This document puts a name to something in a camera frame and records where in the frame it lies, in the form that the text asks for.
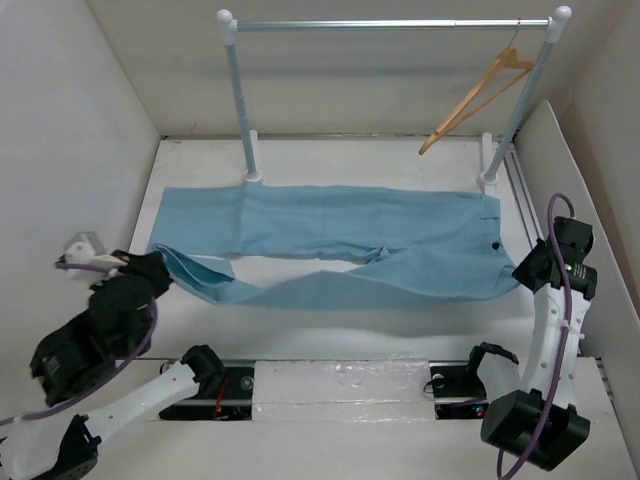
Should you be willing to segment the light blue trousers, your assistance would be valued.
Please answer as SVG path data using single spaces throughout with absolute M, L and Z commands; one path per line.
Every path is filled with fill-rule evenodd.
M 214 305 L 301 310 L 418 308 L 491 300 L 517 287 L 499 201 L 470 192 L 356 186 L 168 188 L 148 247 L 174 282 Z M 259 287 L 233 256 L 340 260 Z

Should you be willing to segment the wooden clothes hanger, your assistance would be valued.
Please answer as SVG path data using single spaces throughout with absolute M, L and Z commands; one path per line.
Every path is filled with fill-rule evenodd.
M 535 62 L 532 59 L 520 58 L 518 49 L 513 45 L 521 29 L 522 22 L 522 19 L 518 19 L 515 33 L 508 45 L 495 57 L 481 79 L 426 138 L 418 150 L 420 156 L 424 155 L 436 142 L 464 123 L 476 112 L 532 73 Z M 484 100 L 477 102 L 476 99 L 484 94 L 504 71 L 517 71 L 517 74 Z

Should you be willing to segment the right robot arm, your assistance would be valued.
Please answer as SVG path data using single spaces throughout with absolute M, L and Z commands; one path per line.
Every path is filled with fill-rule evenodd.
M 534 295 L 526 365 L 505 348 L 483 342 L 462 369 L 465 387 L 485 393 L 488 401 L 482 441 L 545 471 L 554 470 L 590 433 L 589 420 L 577 412 L 574 377 L 597 286 L 596 270 L 584 263 L 593 240 L 591 225 L 555 217 L 552 233 L 513 273 Z

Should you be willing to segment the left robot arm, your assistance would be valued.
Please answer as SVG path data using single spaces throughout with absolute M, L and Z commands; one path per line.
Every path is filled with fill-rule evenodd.
M 46 410 L 2 420 L 1 468 L 9 479 L 81 479 L 108 441 L 197 394 L 212 396 L 226 368 L 207 345 L 196 345 L 158 377 L 106 407 L 75 413 L 149 350 L 158 323 L 157 299 L 172 283 L 158 252 L 116 250 L 85 261 L 61 256 L 59 270 L 82 277 L 92 292 L 87 308 L 37 345 L 29 368 Z

